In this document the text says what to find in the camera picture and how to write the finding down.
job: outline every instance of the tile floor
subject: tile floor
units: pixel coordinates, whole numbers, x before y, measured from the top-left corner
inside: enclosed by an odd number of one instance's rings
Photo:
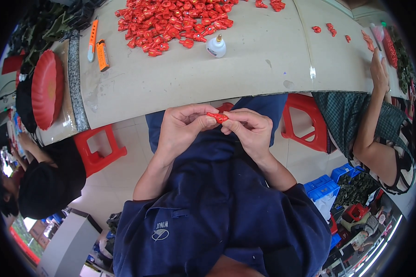
[[[238,99],[221,100],[211,102],[211,105],[218,107],[224,102],[235,104],[237,101]],[[293,109],[291,117],[296,135],[303,136],[313,130],[311,119],[304,112]],[[299,183],[312,181],[324,174],[330,175],[333,169],[347,163],[339,151],[327,155],[283,138],[280,134],[281,128],[284,128],[283,118],[270,151]],[[113,130],[119,146],[125,146],[128,154],[90,176],[86,180],[82,196],[69,205],[91,214],[104,231],[108,230],[106,220],[109,215],[122,211],[124,202],[132,199],[134,186],[153,156],[145,116],[117,122],[113,124]],[[103,133],[92,137],[88,143],[91,151],[100,151],[103,155],[110,152]]]

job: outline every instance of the blue plastic crate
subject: blue plastic crate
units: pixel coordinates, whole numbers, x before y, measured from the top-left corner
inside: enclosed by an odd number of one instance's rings
[[[320,187],[321,185],[324,185],[331,181],[331,178],[327,175],[323,175],[316,180],[313,180],[311,182],[305,183],[303,187],[305,188],[306,193],[308,194],[310,191],[314,190],[315,188]]]
[[[344,164],[341,167],[338,167],[337,169],[333,169],[333,171],[331,172],[331,179],[337,184],[339,181],[339,178],[344,175],[347,174],[349,175],[351,178],[353,178],[353,174],[354,174],[354,170],[355,168],[352,167],[351,165],[349,165],[348,163]]]
[[[330,177],[323,175],[314,181],[306,183],[304,188],[306,195],[314,202],[316,202],[317,200],[330,193],[333,193],[333,196],[338,195],[339,189],[341,187],[333,182]]]
[[[333,247],[335,247],[339,241],[341,241],[341,237],[339,236],[339,234],[334,234],[331,237],[331,246],[330,246],[330,250],[333,249]]]

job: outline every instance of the glue bottle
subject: glue bottle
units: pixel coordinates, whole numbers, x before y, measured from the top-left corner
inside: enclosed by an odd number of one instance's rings
[[[222,34],[212,38],[207,42],[207,51],[216,58],[222,58],[227,51],[227,46],[222,39]]]

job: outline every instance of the woman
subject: woman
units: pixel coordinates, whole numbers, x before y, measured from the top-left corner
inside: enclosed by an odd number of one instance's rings
[[[44,219],[81,196],[86,173],[73,138],[43,149],[26,133],[18,141],[30,153],[29,164],[11,149],[20,168],[12,178],[0,172],[0,210],[5,216],[20,212],[23,218]]]
[[[362,167],[385,191],[401,194],[415,181],[412,124],[405,108],[391,104],[386,59],[379,56],[376,48],[370,66],[371,96],[339,92],[314,93],[313,97],[331,140],[353,166]]]

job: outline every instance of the red plate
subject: red plate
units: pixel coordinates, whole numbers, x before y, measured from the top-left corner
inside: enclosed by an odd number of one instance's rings
[[[48,130],[60,113],[63,82],[63,66],[60,58],[51,50],[46,50],[35,66],[31,88],[35,122],[42,130]]]

